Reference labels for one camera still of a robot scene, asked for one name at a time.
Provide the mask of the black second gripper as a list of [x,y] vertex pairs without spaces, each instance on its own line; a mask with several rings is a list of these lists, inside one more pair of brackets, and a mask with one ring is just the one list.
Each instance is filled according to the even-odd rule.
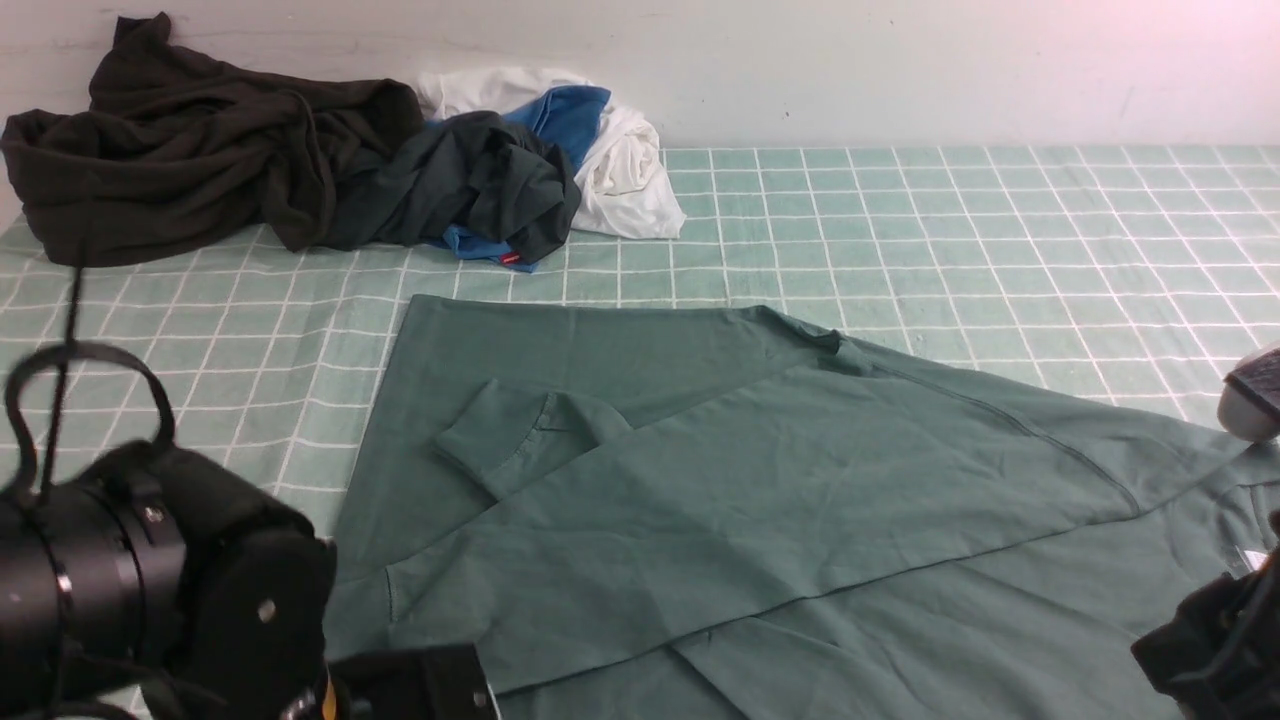
[[1277,550],[1236,553],[1132,644],[1152,689],[1184,719],[1277,717]]

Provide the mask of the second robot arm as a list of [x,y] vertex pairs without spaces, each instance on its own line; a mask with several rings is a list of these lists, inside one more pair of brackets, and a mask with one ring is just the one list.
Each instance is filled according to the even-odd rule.
[[[1224,378],[1219,421],[1260,445],[1279,433],[1276,345],[1243,357]],[[1187,596],[1172,619],[1132,653],[1153,689],[1184,719],[1275,719],[1279,712],[1277,551],[1245,561]]]

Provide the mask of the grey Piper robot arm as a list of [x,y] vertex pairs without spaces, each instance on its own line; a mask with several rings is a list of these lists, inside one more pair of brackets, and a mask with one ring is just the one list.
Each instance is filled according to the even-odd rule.
[[211,459],[136,441],[22,510],[3,502],[3,716],[334,719],[337,552]]

